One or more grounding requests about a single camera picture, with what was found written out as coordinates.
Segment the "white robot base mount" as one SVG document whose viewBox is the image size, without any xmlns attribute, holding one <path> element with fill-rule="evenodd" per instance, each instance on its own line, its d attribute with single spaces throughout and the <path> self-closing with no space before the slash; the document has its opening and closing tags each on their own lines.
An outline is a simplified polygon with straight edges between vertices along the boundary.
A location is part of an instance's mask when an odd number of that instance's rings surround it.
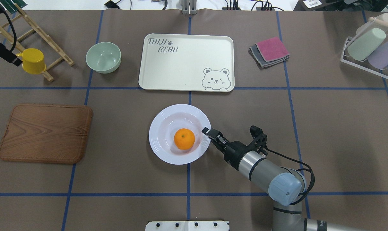
<svg viewBox="0 0 388 231">
<path fill-rule="evenodd" d="M 229 231 L 228 221 L 153 221 L 148 222 L 146 231 Z"/>
</svg>

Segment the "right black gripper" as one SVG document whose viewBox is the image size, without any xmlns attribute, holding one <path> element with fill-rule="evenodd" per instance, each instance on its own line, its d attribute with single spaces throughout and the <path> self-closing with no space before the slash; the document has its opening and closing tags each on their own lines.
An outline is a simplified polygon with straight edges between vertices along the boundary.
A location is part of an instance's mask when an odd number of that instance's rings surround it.
<svg viewBox="0 0 388 231">
<path fill-rule="evenodd" d="M 220 148 L 224 161 L 239 171 L 239 164 L 246 153 L 250 152 L 250 147 L 239 141 L 227 142 L 223 134 L 215 129 L 204 127 L 202 133 L 205 134 L 216 148 Z"/>
</svg>

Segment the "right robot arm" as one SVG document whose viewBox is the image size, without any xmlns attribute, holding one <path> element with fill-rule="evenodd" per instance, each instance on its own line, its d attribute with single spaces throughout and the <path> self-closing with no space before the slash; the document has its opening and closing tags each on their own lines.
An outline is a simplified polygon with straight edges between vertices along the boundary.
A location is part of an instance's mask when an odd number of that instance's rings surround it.
<svg viewBox="0 0 388 231">
<path fill-rule="evenodd" d="M 203 128 L 211 143 L 223 154 L 225 162 L 257 185 L 274 201 L 273 231 L 360 231 L 324 220 L 304 218 L 301 202 L 315 183 L 312 168 L 302 161 L 289 158 L 302 164 L 303 168 L 290 169 L 278 166 L 267 159 L 267 135 L 257 126 L 250 127 L 253 138 L 249 145 L 239 141 L 230 142 L 219 130 Z"/>
</svg>

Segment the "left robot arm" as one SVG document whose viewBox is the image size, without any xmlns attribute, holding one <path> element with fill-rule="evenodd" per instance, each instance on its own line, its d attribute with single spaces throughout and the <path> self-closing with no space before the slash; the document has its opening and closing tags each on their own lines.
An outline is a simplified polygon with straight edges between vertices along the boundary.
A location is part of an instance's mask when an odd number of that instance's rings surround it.
<svg viewBox="0 0 388 231">
<path fill-rule="evenodd" d="M 16 47 L 17 44 L 17 36 L 15 33 L 15 29 L 13 26 L 13 23 L 9 17 L 9 15 L 6 13 L 5 8 L 0 4 L 0 14 L 4 14 L 9 22 L 9 25 L 11 27 L 11 30 L 13 32 L 13 45 L 10 50 L 8 50 L 5 45 L 0 43 L 0 58 L 6 60 L 8 63 L 12 63 L 15 66 L 19 67 L 22 64 L 22 60 L 18 59 L 16 54 L 13 54 L 13 50 Z"/>
</svg>

